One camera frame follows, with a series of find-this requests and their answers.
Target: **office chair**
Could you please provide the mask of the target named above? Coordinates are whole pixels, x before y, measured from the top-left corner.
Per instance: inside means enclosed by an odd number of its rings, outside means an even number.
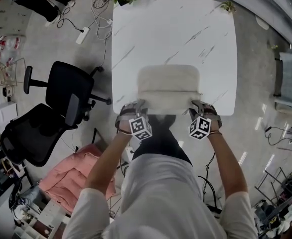
[[[28,113],[11,121],[0,137],[0,145],[8,159],[21,164],[24,159],[41,167],[48,161],[57,141],[66,130],[77,128],[82,120],[88,120],[88,112],[95,105],[95,99],[112,103],[92,95],[94,74],[102,72],[96,67],[91,74],[63,63],[55,62],[48,82],[31,79],[32,67],[28,66],[24,76],[24,92],[30,86],[46,87],[45,104],[38,104]]]

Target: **black and white cube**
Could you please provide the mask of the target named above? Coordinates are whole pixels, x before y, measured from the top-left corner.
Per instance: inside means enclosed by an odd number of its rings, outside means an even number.
[[[152,137],[151,126],[144,117],[130,119],[130,126],[132,135],[135,136],[138,140],[142,141]]]
[[[210,133],[211,119],[198,116],[189,126],[189,135],[197,140],[202,140]]]

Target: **marble tabletop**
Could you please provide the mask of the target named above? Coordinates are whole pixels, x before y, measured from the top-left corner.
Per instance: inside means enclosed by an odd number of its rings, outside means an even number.
[[[138,99],[142,68],[189,65],[199,72],[201,100],[213,104],[219,115],[233,114],[237,89],[235,26],[232,14],[219,4],[213,0],[138,0],[131,5],[114,5],[115,113]],[[189,77],[181,79],[181,91],[188,81]]]

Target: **tiled floor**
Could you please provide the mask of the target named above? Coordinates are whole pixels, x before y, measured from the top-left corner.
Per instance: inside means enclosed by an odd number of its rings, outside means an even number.
[[[78,28],[88,26],[92,21],[90,11],[91,0],[76,0],[75,6],[67,14]],[[112,4],[103,13],[104,18],[112,18]],[[292,125],[292,117],[280,114],[274,109],[274,91],[276,65],[274,54],[267,46],[278,44],[284,50],[286,43],[271,28],[264,30],[259,27],[255,17],[249,11],[237,6],[234,16],[238,52],[238,82],[235,112],[232,116],[222,117],[221,129],[230,147],[246,176],[251,202],[256,203],[262,198],[254,189],[262,177],[264,169],[276,173],[281,166],[286,174],[292,171],[292,144],[288,140],[276,146],[270,146],[264,136],[264,129],[268,126],[281,128]],[[54,61],[63,61],[91,71],[103,59],[104,43],[95,36],[96,26],[91,28],[89,35],[82,45],[75,43],[79,32],[69,22],[64,22],[61,29],[56,26],[44,27],[45,19],[35,13],[32,14],[27,28],[27,39],[22,56],[27,65],[33,66],[33,78],[46,81]],[[104,97],[111,97],[111,38],[107,41],[105,72],[95,77],[97,93]],[[22,81],[24,71],[20,68],[18,81]],[[32,87],[30,94],[25,95],[22,85],[15,89],[14,98],[18,101],[19,115],[32,109],[38,103],[45,101],[45,89]],[[106,142],[110,142],[115,135],[114,121],[116,115],[111,106],[97,103],[90,113],[88,122],[82,122],[77,130],[68,131],[58,141],[47,164],[41,168],[29,167],[30,173],[36,179],[43,178],[47,172],[59,161],[73,153],[73,146],[84,146],[90,143],[93,129],[96,127]],[[172,126],[172,132],[182,144],[182,148],[189,155],[198,175],[205,176],[205,165],[213,155],[212,147],[208,140],[202,142],[187,136],[187,127],[190,124],[189,116],[178,116]],[[271,131],[271,143],[280,139],[282,132],[277,129]],[[122,179],[117,176],[117,185]],[[209,180],[222,196],[220,176],[216,160],[209,169]],[[270,181],[266,181],[262,189],[273,196]]]

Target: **chair backrest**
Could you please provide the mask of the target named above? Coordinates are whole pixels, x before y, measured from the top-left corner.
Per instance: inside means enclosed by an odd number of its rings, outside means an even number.
[[[67,129],[64,117],[52,108],[39,104],[5,127],[0,145],[12,163],[20,164],[26,159],[32,165],[41,167],[46,164]]]
[[[47,84],[46,103],[65,117],[72,94],[78,97],[80,108],[88,105],[94,80],[83,70],[57,61],[52,66]]]

